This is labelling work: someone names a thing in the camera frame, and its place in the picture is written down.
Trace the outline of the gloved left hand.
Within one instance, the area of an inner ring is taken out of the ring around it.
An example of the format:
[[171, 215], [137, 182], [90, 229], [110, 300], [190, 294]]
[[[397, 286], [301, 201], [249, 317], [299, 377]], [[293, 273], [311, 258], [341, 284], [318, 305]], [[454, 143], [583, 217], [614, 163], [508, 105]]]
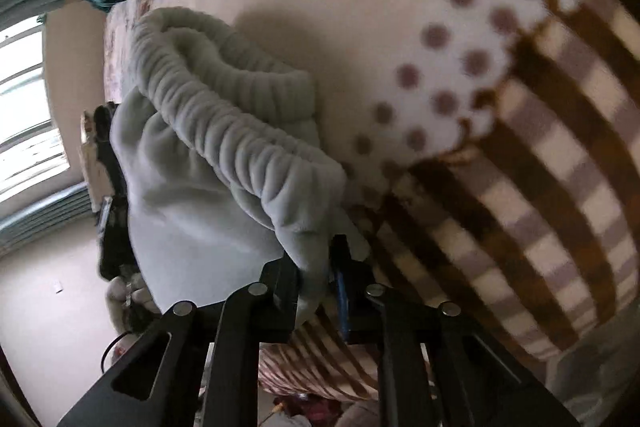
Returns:
[[162, 315], [140, 272], [115, 277], [105, 294], [108, 315], [116, 332], [143, 333]]

